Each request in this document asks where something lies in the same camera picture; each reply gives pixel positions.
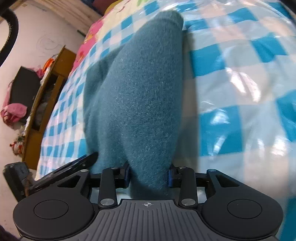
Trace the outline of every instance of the clothes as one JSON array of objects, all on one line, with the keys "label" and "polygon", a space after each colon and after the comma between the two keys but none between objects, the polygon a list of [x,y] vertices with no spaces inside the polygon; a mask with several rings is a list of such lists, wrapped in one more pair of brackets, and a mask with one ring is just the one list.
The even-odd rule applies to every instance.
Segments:
[{"label": "clothes", "polygon": [[158,13],[87,72],[84,131],[88,152],[99,152],[91,172],[128,160],[135,199],[170,195],[168,169],[181,120],[182,26],[177,12]]},{"label": "clothes", "polygon": [[20,103],[12,103],[2,108],[1,117],[3,122],[11,126],[14,122],[18,122],[27,113],[27,107]]}]

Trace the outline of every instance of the silver bolt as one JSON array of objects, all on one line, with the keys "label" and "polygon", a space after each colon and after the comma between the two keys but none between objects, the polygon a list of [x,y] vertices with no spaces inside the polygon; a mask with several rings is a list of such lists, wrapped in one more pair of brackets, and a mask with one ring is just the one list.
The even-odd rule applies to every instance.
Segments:
[{"label": "silver bolt", "polygon": [[115,202],[111,198],[104,198],[100,201],[100,203],[104,206],[110,206],[110,205],[114,204]]},{"label": "silver bolt", "polygon": [[195,204],[195,201],[191,198],[185,198],[181,201],[181,203],[185,206],[192,206]]}]

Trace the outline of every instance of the checkered bedsheet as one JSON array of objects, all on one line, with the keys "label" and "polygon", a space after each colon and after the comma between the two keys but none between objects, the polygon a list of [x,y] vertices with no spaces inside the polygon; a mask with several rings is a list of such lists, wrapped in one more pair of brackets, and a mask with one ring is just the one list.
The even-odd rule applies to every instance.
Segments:
[{"label": "checkered bedsheet", "polygon": [[152,0],[123,19],[65,84],[44,134],[37,177],[86,154],[87,69],[166,9],[184,17],[183,117],[174,163],[218,169],[272,196],[285,211],[281,239],[294,240],[296,29],[274,0]]}]

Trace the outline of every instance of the wooden cabinet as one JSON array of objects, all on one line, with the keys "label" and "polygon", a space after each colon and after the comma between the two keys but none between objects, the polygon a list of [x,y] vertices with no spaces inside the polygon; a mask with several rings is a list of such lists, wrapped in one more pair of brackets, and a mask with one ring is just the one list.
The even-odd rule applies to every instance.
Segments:
[{"label": "wooden cabinet", "polygon": [[[25,144],[23,149],[22,161],[26,162],[29,168],[37,169],[40,157],[41,142],[44,131],[48,124],[52,110],[59,98],[59,95],[68,79],[68,75],[72,69],[76,54],[63,47],[57,59],[52,64],[43,85],[39,88],[37,96],[31,109],[30,121],[25,136]],[[36,126],[34,119],[37,108],[41,103],[45,92],[51,90],[50,98],[47,102],[41,124]]]}]

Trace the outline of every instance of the black cable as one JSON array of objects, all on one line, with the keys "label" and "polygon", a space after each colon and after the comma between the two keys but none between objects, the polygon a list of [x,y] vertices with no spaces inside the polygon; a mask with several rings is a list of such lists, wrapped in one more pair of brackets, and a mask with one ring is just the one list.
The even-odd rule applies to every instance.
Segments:
[{"label": "black cable", "polygon": [[4,44],[3,48],[0,51],[0,66],[3,64],[7,56],[9,55],[16,39],[17,39],[17,34],[18,34],[18,20],[13,11],[10,9],[7,9],[2,15],[9,26],[9,33],[8,37],[6,40],[6,43]]}]

